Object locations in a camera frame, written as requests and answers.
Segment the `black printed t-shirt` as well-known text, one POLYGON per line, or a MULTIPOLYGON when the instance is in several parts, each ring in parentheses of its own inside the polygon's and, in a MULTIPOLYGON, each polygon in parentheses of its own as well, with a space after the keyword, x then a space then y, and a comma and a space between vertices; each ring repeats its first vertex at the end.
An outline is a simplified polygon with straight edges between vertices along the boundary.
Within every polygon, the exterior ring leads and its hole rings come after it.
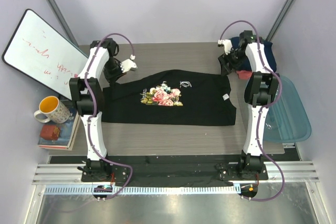
POLYGON ((104 88, 106 123, 232 126, 227 76, 167 70, 104 88))

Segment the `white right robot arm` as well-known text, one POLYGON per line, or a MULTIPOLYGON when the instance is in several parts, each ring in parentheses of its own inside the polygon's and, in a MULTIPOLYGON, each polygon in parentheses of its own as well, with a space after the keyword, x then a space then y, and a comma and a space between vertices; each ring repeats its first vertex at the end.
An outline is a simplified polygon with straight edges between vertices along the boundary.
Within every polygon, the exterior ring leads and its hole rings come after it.
POLYGON ((269 106, 276 98, 279 78, 275 77, 267 61, 261 38, 251 30, 245 30, 239 35, 236 49, 229 39, 219 39, 217 44, 224 50, 218 57, 222 76, 236 70, 246 59, 252 70, 244 92, 244 101, 248 107, 246 141, 238 164, 228 168, 234 178, 252 180, 265 172, 262 147, 265 120, 269 106))

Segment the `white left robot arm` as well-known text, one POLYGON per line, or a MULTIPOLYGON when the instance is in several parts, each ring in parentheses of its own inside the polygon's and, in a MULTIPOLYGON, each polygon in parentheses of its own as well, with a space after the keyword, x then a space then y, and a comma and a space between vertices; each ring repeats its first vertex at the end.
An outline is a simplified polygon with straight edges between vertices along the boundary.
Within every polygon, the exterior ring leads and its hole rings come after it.
POLYGON ((115 58, 118 53, 119 45, 112 38, 107 38, 104 42, 93 41, 84 69, 78 77, 69 81, 73 106, 80 115, 88 145, 85 166, 78 167, 82 171, 82 182, 106 182, 112 175, 102 133, 104 95, 99 78, 104 75, 112 86, 125 75, 121 62, 115 58))

